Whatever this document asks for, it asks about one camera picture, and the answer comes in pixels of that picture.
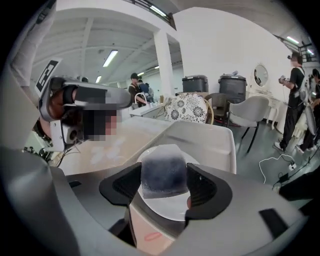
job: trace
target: gray floor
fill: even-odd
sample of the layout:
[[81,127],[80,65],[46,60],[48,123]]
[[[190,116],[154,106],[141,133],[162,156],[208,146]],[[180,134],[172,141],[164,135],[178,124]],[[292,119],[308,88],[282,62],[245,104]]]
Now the gray floor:
[[[280,134],[276,129],[272,130],[270,124],[261,122],[251,151],[247,154],[247,150],[253,138],[255,129],[250,128],[244,139],[241,140],[246,128],[236,126],[230,126],[229,128],[233,132],[235,142],[237,174],[256,182],[263,183],[264,177],[259,169],[259,161],[271,157],[278,158],[280,156],[280,153],[273,148],[273,143],[277,141],[278,138],[282,138],[282,134]],[[290,155],[295,159],[297,168],[291,171],[289,175],[292,175],[300,167],[304,166],[308,162],[309,157],[311,157],[314,153],[314,151],[311,151],[305,152],[302,155],[295,148],[295,141],[292,139],[285,154]],[[279,179],[278,175],[289,172],[289,164],[290,163],[286,162],[282,158],[279,160],[270,159],[262,162],[261,169],[266,177],[265,184],[273,185],[275,182],[277,182]],[[310,163],[301,171],[299,171],[291,180],[294,180],[307,172],[313,171],[319,165],[320,149],[317,151]]]

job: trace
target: white cable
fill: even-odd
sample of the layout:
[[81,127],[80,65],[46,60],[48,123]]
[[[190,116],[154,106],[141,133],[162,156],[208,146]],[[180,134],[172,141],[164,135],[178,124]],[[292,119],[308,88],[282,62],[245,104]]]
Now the white cable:
[[260,172],[262,173],[262,175],[263,175],[263,177],[264,177],[263,184],[266,183],[267,178],[266,178],[266,176],[264,175],[264,173],[263,173],[263,171],[262,171],[262,169],[261,169],[260,163],[263,162],[263,161],[266,161],[266,160],[270,160],[270,159],[279,160],[279,158],[282,157],[282,156],[290,157],[290,158],[293,160],[293,162],[295,162],[294,158],[293,158],[291,155],[287,155],[287,154],[281,154],[278,158],[270,157],[270,158],[267,158],[267,159],[263,159],[263,160],[261,160],[261,161],[259,162]]

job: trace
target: floral cushion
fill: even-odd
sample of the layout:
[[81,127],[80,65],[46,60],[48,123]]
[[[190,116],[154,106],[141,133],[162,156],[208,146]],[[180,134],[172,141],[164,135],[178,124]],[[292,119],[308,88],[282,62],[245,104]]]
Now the floral cushion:
[[189,121],[205,123],[208,108],[204,99],[195,93],[182,93],[173,99],[165,109],[166,121]]

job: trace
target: dark gray sponge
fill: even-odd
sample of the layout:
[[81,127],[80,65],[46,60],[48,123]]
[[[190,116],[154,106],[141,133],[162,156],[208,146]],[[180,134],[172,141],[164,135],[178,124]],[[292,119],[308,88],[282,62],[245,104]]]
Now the dark gray sponge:
[[188,192],[187,163],[177,145],[160,145],[142,159],[141,184],[145,199]]

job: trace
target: man in black cap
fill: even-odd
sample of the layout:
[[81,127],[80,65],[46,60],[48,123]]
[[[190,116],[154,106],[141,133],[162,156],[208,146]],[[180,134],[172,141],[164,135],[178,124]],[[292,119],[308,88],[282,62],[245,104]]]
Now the man in black cap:
[[[131,84],[129,86],[128,91],[132,96],[132,101],[135,102],[136,94],[141,93],[142,91],[138,86],[139,77],[137,73],[133,73],[130,78],[131,78]],[[146,101],[140,96],[136,97],[136,101],[138,103],[139,108],[147,104]]]
[[295,126],[304,111],[304,104],[300,99],[299,95],[296,96],[296,92],[299,91],[303,80],[305,78],[305,71],[302,68],[303,59],[298,52],[293,52],[290,58],[291,65],[293,69],[291,70],[290,80],[285,81],[279,79],[279,83],[283,86],[290,89],[288,109],[286,111],[284,130],[283,130],[283,139],[282,141],[275,142],[274,146],[282,151],[285,151],[289,141],[294,133]]

